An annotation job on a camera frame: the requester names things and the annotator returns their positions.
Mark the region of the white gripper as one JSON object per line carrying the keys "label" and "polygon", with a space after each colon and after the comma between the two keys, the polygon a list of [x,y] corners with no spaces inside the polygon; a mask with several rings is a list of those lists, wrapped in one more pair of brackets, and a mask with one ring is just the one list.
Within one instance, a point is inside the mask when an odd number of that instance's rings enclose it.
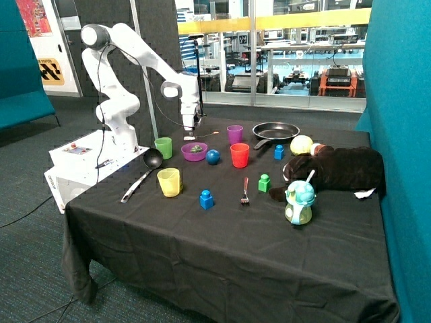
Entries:
{"label": "white gripper", "polygon": [[199,103],[181,104],[180,113],[183,119],[183,128],[190,131],[191,137],[194,137],[194,130],[200,125],[201,119],[204,117],[201,105]]}

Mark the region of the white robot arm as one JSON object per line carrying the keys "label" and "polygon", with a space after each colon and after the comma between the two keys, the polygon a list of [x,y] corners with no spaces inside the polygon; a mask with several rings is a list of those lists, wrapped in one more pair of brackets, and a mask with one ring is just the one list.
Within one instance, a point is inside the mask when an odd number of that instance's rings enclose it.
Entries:
{"label": "white robot arm", "polygon": [[127,117],[140,107],[138,97],[121,85],[108,62],[109,52],[116,48],[133,64],[158,72],[164,79],[162,95],[180,99],[183,128],[192,132],[198,127],[203,113],[197,78],[175,71],[128,25],[118,23],[109,28],[88,24],[81,29],[81,40],[86,46],[81,55],[86,71],[98,92],[108,96],[97,106],[96,116],[113,132],[116,153],[126,155],[138,150],[135,128]]}

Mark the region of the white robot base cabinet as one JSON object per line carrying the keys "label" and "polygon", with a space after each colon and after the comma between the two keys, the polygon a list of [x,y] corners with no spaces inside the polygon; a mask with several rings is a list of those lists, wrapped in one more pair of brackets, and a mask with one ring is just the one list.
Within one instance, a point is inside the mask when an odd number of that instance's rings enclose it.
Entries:
{"label": "white robot base cabinet", "polygon": [[64,213],[69,201],[146,150],[139,146],[131,153],[121,152],[110,131],[97,130],[49,151],[53,167],[44,176],[59,212]]}

